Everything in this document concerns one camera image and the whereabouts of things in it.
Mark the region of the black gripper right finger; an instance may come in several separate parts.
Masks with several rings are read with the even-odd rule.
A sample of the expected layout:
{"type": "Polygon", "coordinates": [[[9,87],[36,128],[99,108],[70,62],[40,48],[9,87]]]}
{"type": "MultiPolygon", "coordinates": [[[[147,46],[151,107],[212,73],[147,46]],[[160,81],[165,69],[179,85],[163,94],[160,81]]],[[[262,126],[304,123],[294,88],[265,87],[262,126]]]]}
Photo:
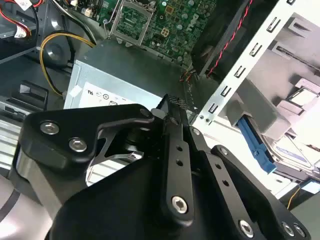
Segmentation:
{"type": "Polygon", "coordinates": [[[309,240],[308,230],[224,146],[209,148],[169,98],[169,216],[183,240],[309,240]]]}

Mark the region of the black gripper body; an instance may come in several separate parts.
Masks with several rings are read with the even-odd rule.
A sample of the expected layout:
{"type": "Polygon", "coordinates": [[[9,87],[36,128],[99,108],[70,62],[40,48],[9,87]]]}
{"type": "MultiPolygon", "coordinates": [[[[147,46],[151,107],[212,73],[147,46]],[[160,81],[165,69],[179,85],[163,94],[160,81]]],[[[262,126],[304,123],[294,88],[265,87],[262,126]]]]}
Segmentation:
{"type": "Polygon", "coordinates": [[[223,191],[220,158],[198,153],[191,159],[200,172],[178,182],[190,189],[186,213],[167,194],[165,164],[150,157],[132,163],[71,197],[50,230],[52,240],[233,240],[235,221],[223,191]]]}

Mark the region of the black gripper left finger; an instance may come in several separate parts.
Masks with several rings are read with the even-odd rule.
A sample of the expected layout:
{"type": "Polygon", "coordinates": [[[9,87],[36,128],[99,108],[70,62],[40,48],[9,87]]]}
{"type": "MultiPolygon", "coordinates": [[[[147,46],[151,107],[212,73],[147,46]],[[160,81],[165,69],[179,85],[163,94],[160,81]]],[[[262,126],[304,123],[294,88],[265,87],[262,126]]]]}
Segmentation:
{"type": "Polygon", "coordinates": [[[54,219],[87,187],[88,169],[102,162],[100,139],[106,140],[106,152],[122,130],[151,132],[156,141],[163,128],[173,132],[188,125],[186,110],[170,96],[152,110],[135,103],[36,112],[23,122],[12,166],[54,219]]]}

